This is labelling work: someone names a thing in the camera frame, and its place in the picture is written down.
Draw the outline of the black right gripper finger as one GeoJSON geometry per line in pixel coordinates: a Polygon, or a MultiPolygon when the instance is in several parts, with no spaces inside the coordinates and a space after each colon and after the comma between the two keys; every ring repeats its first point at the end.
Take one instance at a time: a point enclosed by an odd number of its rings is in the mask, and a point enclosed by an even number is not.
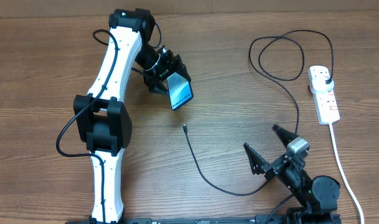
{"type": "Polygon", "coordinates": [[[291,141],[295,140],[298,137],[297,134],[292,133],[288,131],[287,129],[284,129],[277,124],[273,125],[272,130],[276,133],[278,138],[281,140],[284,147],[287,147],[291,141]]]}
{"type": "Polygon", "coordinates": [[[253,174],[264,174],[269,165],[268,162],[258,154],[247,142],[244,143],[244,148],[249,159],[251,171],[253,174]]]}

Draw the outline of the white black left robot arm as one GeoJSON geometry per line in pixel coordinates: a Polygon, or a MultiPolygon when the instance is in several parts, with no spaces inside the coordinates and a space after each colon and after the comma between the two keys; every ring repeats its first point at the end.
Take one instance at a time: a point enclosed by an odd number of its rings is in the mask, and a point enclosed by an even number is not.
{"type": "Polygon", "coordinates": [[[78,95],[73,109],[80,139],[93,163],[95,201],[87,223],[122,223],[121,168],[132,135],[124,96],[133,64],[149,91],[166,95],[179,109],[193,97],[191,78],[180,55],[149,44],[156,25],[146,9],[117,9],[109,16],[110,39],[99,74],[87,95],[78,95]]]}

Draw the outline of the white power strip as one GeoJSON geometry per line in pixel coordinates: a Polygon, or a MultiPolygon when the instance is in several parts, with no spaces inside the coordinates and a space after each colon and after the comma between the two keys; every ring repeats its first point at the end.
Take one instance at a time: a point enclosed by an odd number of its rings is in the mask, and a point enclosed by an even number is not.
{"type": "MultiPolygon", "coordinates": [[[[308,69],[309,86],[310,80],[314,77],[330,78],[330,73],[327,67],[314,65],[308,69]]],[[[332,124],[340,119],[337,101],[334,91],[324,93],[312,93],[316,114],[319,124],[332,124]]]]}

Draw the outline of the white charger plug adapter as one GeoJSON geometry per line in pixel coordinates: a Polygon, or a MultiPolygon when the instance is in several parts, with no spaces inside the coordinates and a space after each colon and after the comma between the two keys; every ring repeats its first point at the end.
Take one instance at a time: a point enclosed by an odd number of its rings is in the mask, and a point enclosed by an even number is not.
{"type": "Polygon", "coordinates": [[[324,93],[334,89],[334,81],[327,77],[314,77],[310,80],[311,92],[324,93]]]}

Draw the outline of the black smartphone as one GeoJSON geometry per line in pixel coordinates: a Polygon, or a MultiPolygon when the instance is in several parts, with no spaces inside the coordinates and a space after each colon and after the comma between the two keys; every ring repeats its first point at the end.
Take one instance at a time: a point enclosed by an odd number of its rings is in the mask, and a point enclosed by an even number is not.
{"type": "Polygon", "coordinates": [[[190,82],[176,72],[167,78],[167,86],[171,108],[174,111],[194,97],[190,82]]]}

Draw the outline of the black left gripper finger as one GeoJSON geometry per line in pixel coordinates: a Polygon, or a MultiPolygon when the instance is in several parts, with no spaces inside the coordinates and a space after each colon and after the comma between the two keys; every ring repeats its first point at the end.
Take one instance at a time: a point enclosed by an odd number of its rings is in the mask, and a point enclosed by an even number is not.
{"type": "Polygon", "coordinates": [[[162,82],[157,78],[152,78],[147,81],[149,91],[152,93],[157,93],[161,95],[169,95],[168,89],[162,84],[162,82]]]}
{"type": "Polygon", "coordinates": [[[188,82],[191,82],[191,77],[187,71],[187,67],[182,62],[182,59],[179,54],[175,56],[174,70],[175,70],[175,73],[182,76],[188,82]]]}

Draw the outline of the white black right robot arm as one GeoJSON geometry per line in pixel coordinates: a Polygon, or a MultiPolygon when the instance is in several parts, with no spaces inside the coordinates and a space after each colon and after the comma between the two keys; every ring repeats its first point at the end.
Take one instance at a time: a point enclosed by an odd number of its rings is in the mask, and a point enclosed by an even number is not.
{"type": "Polygon", "coordinates": [[[248,143],[244,143],[253,174],[263,174],[266,180],[278,178],[291,195],[280,202],[269,215],[257,215],[256,221],[262,223],[311,224],[340,223],[337,200],[340,183],[334,178],[320,175],[309,177],[305,168],[305,158],[310,149],[308,141],[277,124],[273,131],[280,138],[286,152],[269,163],[248,143]]]}

